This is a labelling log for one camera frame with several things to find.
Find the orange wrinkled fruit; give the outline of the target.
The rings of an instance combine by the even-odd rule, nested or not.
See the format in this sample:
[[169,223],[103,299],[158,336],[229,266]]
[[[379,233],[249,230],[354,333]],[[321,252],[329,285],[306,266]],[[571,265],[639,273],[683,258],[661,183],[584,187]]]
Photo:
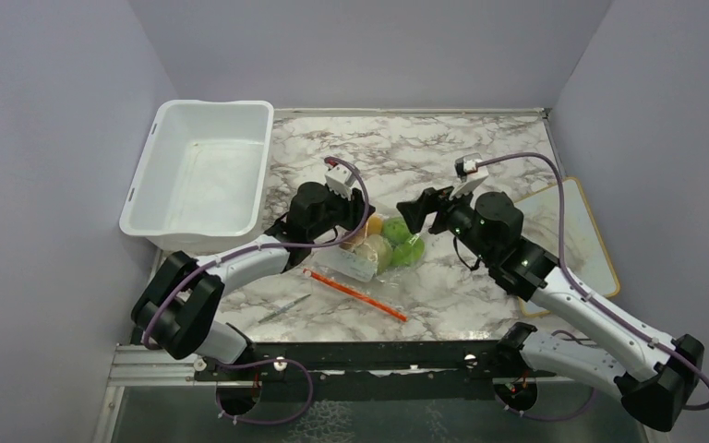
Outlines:
[[370,235],[381,235],[383,225],[384,219],[378,214],[373,214],[368,218],[363,228],[363,232],[366,237],[369,237]]

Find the green cabbage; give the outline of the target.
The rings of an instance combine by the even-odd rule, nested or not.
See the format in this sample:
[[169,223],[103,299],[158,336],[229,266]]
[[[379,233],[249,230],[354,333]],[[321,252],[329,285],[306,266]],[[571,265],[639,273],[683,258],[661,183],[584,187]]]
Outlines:
[[360,258],[376,265],[376,274],[384,272],[391,264],[393,247],[391,242],[380,234],[371,234],[353,249]]

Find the green star fruit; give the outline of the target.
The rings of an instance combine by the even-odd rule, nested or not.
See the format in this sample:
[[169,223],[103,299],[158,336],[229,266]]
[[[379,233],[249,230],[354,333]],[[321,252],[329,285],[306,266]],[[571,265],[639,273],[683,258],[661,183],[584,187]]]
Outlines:
[[414,235],[393,248],[391,266],[413,266],[424,255],[425,249],[425,241],[419,235]]

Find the clear zip bag orange zipper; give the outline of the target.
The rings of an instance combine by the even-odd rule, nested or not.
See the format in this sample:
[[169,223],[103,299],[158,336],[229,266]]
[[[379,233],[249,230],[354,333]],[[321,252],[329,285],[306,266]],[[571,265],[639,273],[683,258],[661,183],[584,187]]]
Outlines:
[[[400,216],[395,211],[374,214],[380,215],[384,221]],[[401,322],[406,322],[408,316],[404,313],[403,293],[427,250],[426,236],[423,233],[413,233],[414,235],[419,235],[425,241],[426,249],[413,266],[394,268],[389,265],[384,272],[377,275],[374,263],[358,257],[353,249],[344,250],[337,245],[319,250],[311,263],[303,268],[303,273],[333,291],[351,296]]]

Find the brown round fruit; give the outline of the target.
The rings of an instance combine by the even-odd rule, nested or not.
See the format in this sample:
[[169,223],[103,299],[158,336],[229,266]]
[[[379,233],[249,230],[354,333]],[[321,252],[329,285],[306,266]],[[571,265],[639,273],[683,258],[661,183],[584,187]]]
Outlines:
[[352,233],[352,236],[340,244],[340,248],[344,250],[351,250],[363,243],[367,238],[367,231],[361,230],[356,233]]

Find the green custard apple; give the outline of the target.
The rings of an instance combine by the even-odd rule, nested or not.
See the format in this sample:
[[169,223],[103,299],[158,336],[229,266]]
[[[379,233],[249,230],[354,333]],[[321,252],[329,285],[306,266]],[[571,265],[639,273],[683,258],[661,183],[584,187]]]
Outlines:
[[396,216],[383,222],[381,235],[392,245],[401,245],[407,242],[413,233],[409,230],[403,217]]

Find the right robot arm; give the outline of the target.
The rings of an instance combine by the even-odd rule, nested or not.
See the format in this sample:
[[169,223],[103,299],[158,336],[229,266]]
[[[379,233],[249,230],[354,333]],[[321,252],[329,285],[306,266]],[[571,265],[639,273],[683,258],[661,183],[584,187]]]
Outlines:
[[503,192],[453,198],[450,188],[427,188],[397,209],[412,233],[434,215],[430,233],[451,233],[453,243],[474,253],[498,287],[563,318],[595,342],[583,346],[517,323],[495,353],[503,373],[552,372],[615,398],[643,425],[672,429],[700,381],[704,347],[697,339],[655,329],[584,285],[558,257],[523,236],[523,213]]

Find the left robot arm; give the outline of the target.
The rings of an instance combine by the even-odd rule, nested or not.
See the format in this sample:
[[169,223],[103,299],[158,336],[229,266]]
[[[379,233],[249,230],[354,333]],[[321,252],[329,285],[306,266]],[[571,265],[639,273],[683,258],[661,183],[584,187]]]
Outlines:
[[204,263],[182,251],[171,254],[132,309],[141,343],[176,360],[191,354],[215,359],[226,376],[245,377],[253,366],[247,349],[251,341],[238,328],[215,322],[221,300],[253,281],[297,267],[312,249],[323,246],[323,234],[338,229],[355,233],[373,211],[364,186],[343,197],[328,185],[307,182],[256,240]]

